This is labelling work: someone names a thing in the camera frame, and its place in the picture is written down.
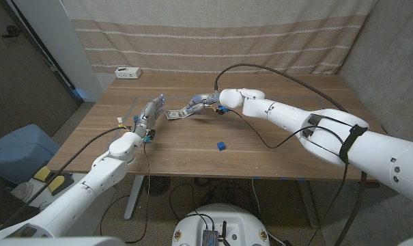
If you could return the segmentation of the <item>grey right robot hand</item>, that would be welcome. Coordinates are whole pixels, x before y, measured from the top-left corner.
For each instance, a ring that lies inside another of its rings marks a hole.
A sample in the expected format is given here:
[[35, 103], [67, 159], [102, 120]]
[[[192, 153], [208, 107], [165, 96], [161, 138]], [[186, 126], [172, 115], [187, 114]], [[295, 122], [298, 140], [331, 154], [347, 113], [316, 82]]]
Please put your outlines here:
[[204, 94], [197, 94], [192, 97], [185, 108], [182, 110], [186, 117], [201, 111], [205, 107], [216, 104], [219, 101], [220, 93], [218, 91]]

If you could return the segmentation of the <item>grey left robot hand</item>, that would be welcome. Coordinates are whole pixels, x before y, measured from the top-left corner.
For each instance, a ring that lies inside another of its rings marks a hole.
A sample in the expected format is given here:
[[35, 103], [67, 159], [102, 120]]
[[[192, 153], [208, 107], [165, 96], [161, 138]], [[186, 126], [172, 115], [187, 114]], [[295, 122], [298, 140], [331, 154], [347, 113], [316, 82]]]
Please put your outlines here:
[[161, 94], [152, 101], [148, 102], [142, 112], [140, 112], [138, 120], [132, 127], [131, 131], [140, 137], [144, 137], [146, 132], [154, 127], [156, 120], [164, 111], [164, 101], [165, 98]]

